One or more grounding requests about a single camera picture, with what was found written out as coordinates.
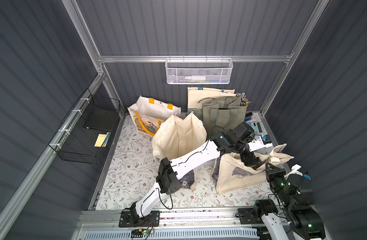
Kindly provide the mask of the cream canvas bag painting print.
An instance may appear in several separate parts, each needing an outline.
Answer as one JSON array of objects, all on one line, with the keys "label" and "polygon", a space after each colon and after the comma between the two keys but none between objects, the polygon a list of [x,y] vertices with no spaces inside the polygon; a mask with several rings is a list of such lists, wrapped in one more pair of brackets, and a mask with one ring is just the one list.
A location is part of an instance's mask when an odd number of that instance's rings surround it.
[{"label": "cream canvas bag painting print", "polygon": [[217,194],[238,190],[244,187],[266,182],[266,163],[281,168],[294,157],[283,153],[287,144],[274,147],[270,153],[254,153],[263,164],[259,167],[247,167],[241,160],[240,154],[225,154],[216,159],[212,177]]}]

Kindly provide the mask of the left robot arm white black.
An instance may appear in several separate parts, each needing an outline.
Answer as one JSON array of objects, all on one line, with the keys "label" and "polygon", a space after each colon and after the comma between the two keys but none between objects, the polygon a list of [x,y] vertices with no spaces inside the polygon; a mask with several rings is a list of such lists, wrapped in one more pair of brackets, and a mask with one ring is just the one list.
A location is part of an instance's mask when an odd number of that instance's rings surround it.
[{"label": "left robot arm white black", "polygon": [[271,146],[269,135],[256,135],[254,129],[243,122],[234,130],[224,130],[212,135],[206,143],[182,157],[173,160],[162,159],[150,191],[129,208],[132,221],[137,223],[145,219],[163,197],[170,197],[180,190],[179,180],[198,166],[224,154],[237,153],[244,166],[256,167],[262,162],[255,156],[254,151]]}]

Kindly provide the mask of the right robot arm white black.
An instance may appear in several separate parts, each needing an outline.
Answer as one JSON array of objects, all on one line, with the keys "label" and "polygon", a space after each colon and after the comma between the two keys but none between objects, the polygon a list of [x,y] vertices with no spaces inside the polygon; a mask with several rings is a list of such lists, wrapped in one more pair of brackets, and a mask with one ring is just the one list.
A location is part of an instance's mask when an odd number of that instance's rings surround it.
[{"label": "right robot arm white black", "polygon": [[[283,206],[282,212],[290,229],[303,240],[324,240],[326,237],[322,218],[312,208],[312,189],[308,186],[311,177],[294,166],[290,173],[271,163],[265,166],[266,180],[274,198]],[[280,222],[282,216],[273,200],[257,200],[252,215],[263,222],[273,240],[287,240],[288,236]]]}]

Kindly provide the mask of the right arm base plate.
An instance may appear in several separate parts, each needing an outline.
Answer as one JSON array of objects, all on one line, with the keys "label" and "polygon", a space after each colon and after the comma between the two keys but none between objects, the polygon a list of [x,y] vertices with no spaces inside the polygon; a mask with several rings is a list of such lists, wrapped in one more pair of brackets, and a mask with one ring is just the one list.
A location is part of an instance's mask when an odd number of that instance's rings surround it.
[{"label": "right arm base plate", "polygon": [[261,219],[256,215],[254,208],[239,208],[235,216],[241,225],[260,224]]}]

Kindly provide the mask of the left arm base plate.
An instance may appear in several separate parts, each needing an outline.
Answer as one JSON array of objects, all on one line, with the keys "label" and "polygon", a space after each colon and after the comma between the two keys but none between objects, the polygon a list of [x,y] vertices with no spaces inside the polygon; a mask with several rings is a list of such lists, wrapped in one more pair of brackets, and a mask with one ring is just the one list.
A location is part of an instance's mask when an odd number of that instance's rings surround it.
[{"label": "left arm base plate", "polygon": [[139,217],[137,214],[132,214],[130,210],[125,210],[120,215],[118,223],[119,228],[151,228],[158,227],[160,220],[160,211],[152,211],[148,216]]}]

